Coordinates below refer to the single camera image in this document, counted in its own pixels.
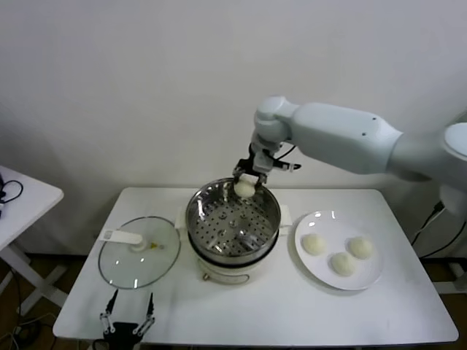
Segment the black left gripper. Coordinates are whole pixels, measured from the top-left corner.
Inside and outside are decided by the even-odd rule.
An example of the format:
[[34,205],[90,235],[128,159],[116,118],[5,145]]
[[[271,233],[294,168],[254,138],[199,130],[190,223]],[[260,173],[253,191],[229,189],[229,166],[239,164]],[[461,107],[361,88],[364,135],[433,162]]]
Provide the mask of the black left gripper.
[[155,323],[153,293],[150,293],[147,312],[144,321],[141,324],[130,322],[113,322],[112,312],[117,299],[118,290],[114,291],[113,296],[107,303],[103,313],[100,313],[99,319],[103,328],[104,340],[107,342],[110,350],[132,350],[142,340],[142,336]]

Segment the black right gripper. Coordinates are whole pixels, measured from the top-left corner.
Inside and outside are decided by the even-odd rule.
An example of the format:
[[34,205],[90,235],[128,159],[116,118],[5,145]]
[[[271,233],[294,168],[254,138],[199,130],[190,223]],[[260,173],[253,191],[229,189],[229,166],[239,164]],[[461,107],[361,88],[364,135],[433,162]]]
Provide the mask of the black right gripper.
[[258,190],[267,183],[269,161],[265,157],[240,159],[233,170],[233,183],[237,184],[243,175],[254,176],[257,179],[255,189]]

